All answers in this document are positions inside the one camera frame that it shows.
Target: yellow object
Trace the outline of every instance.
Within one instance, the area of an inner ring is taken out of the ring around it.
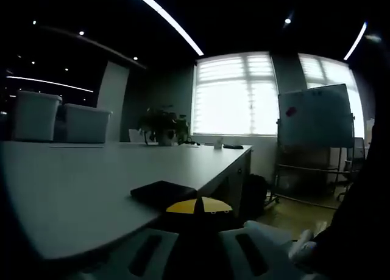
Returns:
[[[197,199],[182,201],[170,206],[166,212],[194,214]],[[202,197],[204,212],[229,212],[232,210],[228,204],[212,198]]]
[[[166,212],[194,214],[196,199],[182,201],[168,207]]]

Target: black notebook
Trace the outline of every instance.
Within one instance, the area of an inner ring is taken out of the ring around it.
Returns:
[[[156,181],[130,191],[131,196],[148,206],[165,211],[174,203],[196,198],[196,190],[191,187],[167,181]]]

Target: window blind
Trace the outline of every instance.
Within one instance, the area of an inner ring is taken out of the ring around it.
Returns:
[[[308,88],[345,83],[351,112],[355,117],[355,137],[364,138],[364,117],[359,91],[347,64],[312,55],[299,54]]]
[[[278,117],[276,80],[268,53],[198,62],[192,134],[276,135]]]

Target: linear led light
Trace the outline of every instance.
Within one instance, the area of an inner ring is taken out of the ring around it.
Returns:
[[[65,85],[65,84],[61,84],[61,83],[57,83],[57,82],[51,82],[51,81],[45,81],[45,80],[39,80],[39,79],[33,79],[33,78],[17,77],[17,76],[7,76],[7,78],[30,80],[30,81],[43,82],[43,83],[50,83],[50,84],[54,84],[54,85],[65,86],[65,87],[79,89],[79,90],[83,90],[83,91],[88,91],[89,93],[93,93],[93,91],[89,90],[89,89],[79,88],[79,87],[70,86],[70,85]]]
[[[357,46],[358,43],[360,42],[360,39],[361,39],[361,37],[363,36],[363,34],[364,34],[364,32],[366,31],[366,29],[367,29],[367,22],[363,23],[363,27],[361,28],[358,37],[356,38],[355,42],[353,43],[351,49],[348,51],[347,55],[344,57],[344,60],[345,60],[345,61],[348,60],[349,56],[351,56],[352,52],[355,50],[356,46]]]
[[[177,23],[176,20],[172,18],[171,15],[168,14],[160,5],[156,3],[154,0],[142,0],[147,5],[152,7],[158,14],[160,14],[181,36],[186,40],[186,42],[197,52],[199,56],[203,56],[203,52],[197,44],[193,41],[193,39],[185,32],[185,30]]]

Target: plastic box lid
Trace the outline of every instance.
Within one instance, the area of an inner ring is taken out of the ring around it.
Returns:
[[[47,93],[35,93],[33,91],[18,91],[18,96],[35,96],[35,97],[43,97],[45,99],[57,99],[60,102],[62,102],[62,97],[56,96],[54,94],[47,94]]]
[[[86,107],[85,105],[74,105],[73,103],[66,103],[66,104],[64,104],[64,107],[65,108],[77,108],[78,110],[83,110],[83,111],[97,111],[99,113],[112,114],[112,111],[103,110],[101,108]]]

